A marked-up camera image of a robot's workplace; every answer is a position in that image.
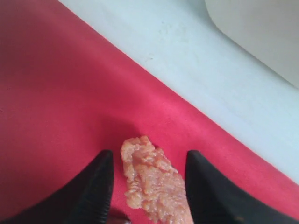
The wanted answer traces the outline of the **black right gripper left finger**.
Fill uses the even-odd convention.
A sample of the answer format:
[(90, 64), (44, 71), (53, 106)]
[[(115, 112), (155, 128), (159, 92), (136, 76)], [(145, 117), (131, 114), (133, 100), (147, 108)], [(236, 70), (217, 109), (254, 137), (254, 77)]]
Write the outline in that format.
[(101, 151), (69, 183), (4, 224), (105, 224), (114, 186), (113, 152)]

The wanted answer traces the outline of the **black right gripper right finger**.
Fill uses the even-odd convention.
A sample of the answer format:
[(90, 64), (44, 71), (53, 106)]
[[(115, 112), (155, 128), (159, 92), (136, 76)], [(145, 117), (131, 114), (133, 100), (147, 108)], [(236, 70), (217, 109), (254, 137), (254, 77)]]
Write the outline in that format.
[(196, 224), (298, 223), (239, 188), (196, 150), (187, 152), (185, 191)]

